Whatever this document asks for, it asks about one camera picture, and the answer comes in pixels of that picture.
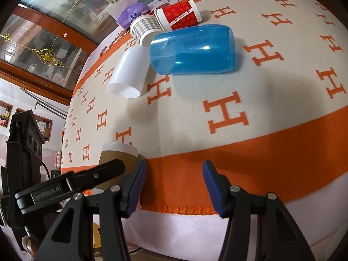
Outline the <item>white paper cup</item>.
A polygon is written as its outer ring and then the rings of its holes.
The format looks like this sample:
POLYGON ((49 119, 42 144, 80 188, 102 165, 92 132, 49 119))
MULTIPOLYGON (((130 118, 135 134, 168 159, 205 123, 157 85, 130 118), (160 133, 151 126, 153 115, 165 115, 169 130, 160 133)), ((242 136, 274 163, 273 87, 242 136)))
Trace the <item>white paper cup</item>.
POLYGON ((112 77, 107 84, 107 91, 123 98, 138 98, 150 67, 149 49, 135 45, 126 50, 112 77))

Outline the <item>grey checked paper cup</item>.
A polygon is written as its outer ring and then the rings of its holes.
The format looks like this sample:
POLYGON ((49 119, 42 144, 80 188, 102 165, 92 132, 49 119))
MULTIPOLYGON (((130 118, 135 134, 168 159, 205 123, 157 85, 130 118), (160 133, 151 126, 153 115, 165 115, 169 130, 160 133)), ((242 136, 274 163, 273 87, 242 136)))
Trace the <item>grey checked paper cup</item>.
POLYGON ((141 15, 130 24, 130 35, 144 47, 149 47, 155 36, 162 32, 163 29, 154 15, 141 15))

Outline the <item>blue plastic cup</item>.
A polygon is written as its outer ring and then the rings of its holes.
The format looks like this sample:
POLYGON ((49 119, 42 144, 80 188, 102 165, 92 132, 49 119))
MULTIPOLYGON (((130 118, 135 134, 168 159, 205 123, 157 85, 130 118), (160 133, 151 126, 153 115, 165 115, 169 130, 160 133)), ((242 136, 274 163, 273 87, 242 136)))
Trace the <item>blue plastic cup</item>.
POLYGON ((236 62, 234 34, 230 27, 219 24, 163 32, 151 42, 149 58, 161 75, 229 72, 236 62))

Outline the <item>red patterned paper cup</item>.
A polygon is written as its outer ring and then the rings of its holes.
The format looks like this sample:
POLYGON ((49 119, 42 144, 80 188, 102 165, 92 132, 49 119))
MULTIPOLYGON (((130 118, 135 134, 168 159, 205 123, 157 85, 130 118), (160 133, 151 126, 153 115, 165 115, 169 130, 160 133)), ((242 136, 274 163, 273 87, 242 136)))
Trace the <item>red patterned paper cup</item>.
POLYGON ((200 11, 193 0, 156 9, 155 17, 164 31, 191 27, 202 22, 200 11))

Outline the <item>wooden glass sliding door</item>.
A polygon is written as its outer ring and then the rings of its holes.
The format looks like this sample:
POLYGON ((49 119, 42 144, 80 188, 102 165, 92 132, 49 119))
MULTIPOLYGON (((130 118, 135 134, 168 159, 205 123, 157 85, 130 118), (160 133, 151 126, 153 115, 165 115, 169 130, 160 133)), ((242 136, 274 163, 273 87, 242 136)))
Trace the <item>wooden glass sliding door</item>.
POLYGON ((1 78, 69 104, 87 58, 117 27, 119 1, 1 0, 1 78))

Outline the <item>orange H pattern blanket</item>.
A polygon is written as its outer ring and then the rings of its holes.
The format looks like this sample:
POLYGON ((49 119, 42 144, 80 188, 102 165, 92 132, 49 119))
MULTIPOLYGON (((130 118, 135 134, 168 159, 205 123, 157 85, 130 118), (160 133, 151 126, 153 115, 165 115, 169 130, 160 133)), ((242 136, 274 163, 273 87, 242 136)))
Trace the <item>orange H pattern blanket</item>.
POLYGON ((104 143, 147 159, 142 208, 210 214, 210 160, 250 193, 291 201, 347 175, 347 29, 316 0, 194 0, 208 23, 232 28, 240 60, 218 75, 147 75, 142 95, 107 91, 136 46, 116 30, 73 92, 63 171, 98 164, 104 143))

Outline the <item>purple tissue pack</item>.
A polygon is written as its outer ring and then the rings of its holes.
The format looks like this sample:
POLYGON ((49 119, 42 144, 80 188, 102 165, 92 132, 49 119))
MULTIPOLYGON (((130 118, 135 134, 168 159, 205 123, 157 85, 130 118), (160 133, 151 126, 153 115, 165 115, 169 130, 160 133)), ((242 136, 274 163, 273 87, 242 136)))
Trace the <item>purple tissue pack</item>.
POLYGON ((118 18, 116 18, 116 24, 121 26, 125 30, 129 30, 131 23, 137 17, 150 12, 150 8, 142 2, 136 2, 133 5, 125 8, 118 18))

